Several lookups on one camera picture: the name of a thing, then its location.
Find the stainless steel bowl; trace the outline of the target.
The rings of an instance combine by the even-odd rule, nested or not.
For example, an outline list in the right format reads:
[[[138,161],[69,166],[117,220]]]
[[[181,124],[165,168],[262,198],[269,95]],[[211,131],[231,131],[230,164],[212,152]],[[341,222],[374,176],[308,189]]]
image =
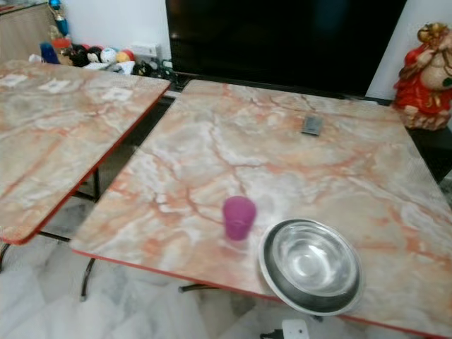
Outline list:
[[[269,228],[258,262],[273,294],[298,312],[344,314],[364,293],[364,271],[351,242],[315,220],[288,219]]]

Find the purple plastic cup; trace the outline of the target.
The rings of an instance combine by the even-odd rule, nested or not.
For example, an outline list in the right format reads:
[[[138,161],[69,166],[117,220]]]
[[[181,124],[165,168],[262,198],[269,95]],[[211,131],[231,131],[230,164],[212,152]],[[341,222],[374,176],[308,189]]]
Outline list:
[[[230,240],[245,240],[257,216],[257,206],[245,196],[235,195],[224,201],[222,207],[223,225]]]

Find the marble-pattern folding table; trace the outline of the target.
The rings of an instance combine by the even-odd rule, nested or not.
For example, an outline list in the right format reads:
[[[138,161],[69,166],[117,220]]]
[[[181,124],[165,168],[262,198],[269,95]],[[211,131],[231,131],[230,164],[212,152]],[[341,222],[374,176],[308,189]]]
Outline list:
[[[304,117],[323,119],[319,136]],[[257,206],[245,240],[222,207]],[[273,297],[258,246],[306,218],[357,251],[364,294],[350,319],[452,337],[452,207],[390,107],[194,80],[71,240],[81,255]]]
[[[29,242],[170,87],[162,78],[7,61],[29,77],[0,91],[0,219],[4,248]],[[39,90],[69,80],[60,93]],[[101,101],[110,88],[127,101]]]

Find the small grey rectangular device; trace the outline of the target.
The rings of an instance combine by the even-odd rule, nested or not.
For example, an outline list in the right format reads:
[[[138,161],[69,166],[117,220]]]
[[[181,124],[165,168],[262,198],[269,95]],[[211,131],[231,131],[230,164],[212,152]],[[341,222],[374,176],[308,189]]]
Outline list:
[[[315,116],[304,117],[301,133],[308,136],[319,136],[323,126],[323,119]]]

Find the white square table sticker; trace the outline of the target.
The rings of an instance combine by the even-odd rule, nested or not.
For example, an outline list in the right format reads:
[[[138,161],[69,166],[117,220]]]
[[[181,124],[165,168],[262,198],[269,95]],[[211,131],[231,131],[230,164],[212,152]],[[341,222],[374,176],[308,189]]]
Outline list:
[[[60,93],[62,90],[70,87],[71,82],[69,80],[54,80],[48,81],[39,87],[39,90],[45,91],[46,93]]]
[[[123,102],[130,99],[133,91],[129,88],[110,88],[101,97],[102,102]]]
[[[29,77],[22,74],[7,74],[0,78],[0,85],[2,88],[12,88],[25,80],[29,80]]]

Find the black television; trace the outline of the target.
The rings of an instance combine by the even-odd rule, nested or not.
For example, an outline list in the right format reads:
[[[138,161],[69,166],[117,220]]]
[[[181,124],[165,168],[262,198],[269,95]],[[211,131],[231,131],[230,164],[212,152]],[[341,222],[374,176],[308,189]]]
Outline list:
[[[406,0],[167,0],[178,72],[363,95]]]

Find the red and gold statue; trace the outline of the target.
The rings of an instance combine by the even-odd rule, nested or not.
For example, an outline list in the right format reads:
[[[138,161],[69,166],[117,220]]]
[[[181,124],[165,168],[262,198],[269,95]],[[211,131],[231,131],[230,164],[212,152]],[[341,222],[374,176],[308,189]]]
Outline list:
[[[452,120],[452,29],[426,23],[417,39],[421,45],[405,55],[398,72],[393,107],[407,129],[445,129]]]

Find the white papers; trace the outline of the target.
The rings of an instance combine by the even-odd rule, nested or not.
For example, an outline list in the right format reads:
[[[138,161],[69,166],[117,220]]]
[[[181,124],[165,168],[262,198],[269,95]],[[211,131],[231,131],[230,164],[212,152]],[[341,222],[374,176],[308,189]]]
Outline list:
[[[83,68],[85,70],[109,71],[130,75],[132,74],[133,66],[135,66],[134,61],[124,61],[119,62],[119,64],[116,62],[111,62],[110,64],[88,64]]]

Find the black plush toy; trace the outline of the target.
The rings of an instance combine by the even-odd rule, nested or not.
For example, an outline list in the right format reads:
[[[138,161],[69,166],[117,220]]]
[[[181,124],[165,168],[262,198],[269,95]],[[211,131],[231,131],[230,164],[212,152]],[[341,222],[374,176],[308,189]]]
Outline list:
[[[76,67],[85,67],[88,64],[99,64],[102,59],[100,47],[86,47],[85,45],[75,45],[70,51],[71,64]]]

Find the dark blue cup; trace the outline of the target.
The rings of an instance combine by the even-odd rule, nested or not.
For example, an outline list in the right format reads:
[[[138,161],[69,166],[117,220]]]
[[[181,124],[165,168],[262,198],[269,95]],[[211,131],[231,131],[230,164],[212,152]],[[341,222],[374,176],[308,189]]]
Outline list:
[[[45,64],[59,64],[59,58],[54,46],[51,43],[43,42],[40,44],[41,59]]]

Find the light wooden cabinet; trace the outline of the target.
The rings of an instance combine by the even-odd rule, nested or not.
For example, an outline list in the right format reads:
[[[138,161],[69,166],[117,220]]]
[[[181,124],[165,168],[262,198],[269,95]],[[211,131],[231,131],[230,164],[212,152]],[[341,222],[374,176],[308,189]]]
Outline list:
[[[54,13],[48,0],[7,0],[0,4],[0,62],[41,54],[40,45],[51,41]]]

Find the blue and gold trophy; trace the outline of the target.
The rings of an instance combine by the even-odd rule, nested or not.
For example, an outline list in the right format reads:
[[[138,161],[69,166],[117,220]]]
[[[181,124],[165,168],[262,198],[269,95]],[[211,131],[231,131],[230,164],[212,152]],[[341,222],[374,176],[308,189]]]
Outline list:
[[[56,27],[62,37],[70,37],[70,28],[68,21],[64,17],[64,10],[61,7],[61,0],[48,0],[49,8],[54,13]]]

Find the white wall socket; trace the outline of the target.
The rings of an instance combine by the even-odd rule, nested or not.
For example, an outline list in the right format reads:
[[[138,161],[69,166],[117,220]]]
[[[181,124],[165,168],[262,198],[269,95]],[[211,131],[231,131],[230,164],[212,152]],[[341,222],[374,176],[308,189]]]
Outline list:
[[[161,59],[162,47],[159,43],[133,43],[129,48],[136,59]]]

